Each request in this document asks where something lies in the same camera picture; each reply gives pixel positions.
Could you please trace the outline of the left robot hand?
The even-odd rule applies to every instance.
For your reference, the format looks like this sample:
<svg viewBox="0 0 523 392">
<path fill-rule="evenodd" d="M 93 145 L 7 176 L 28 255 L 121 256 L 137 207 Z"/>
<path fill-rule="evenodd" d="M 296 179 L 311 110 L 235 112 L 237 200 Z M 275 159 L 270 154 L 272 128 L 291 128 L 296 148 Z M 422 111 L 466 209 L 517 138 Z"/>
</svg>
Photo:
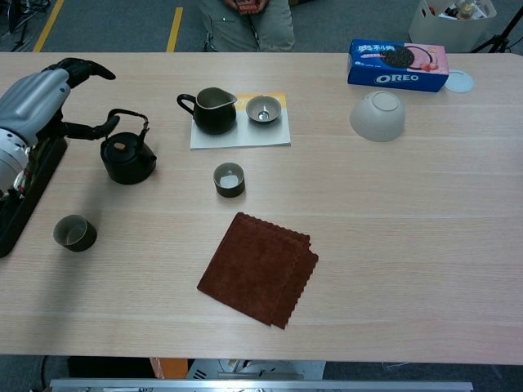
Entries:
<svg viewBox="0 0 523 392">
<path fill-rule="evenodd" d="M 71 90 L 91 76 L 114 80 L 115 75 L 91 60 L 65 58 L 15 82 L 1 97 L 1 128 L 28 145 L 56 137 L 98 140 L 118 125 L 112 116 L 99 126 L 65 122 L 62 106 Z"/>
</svg>

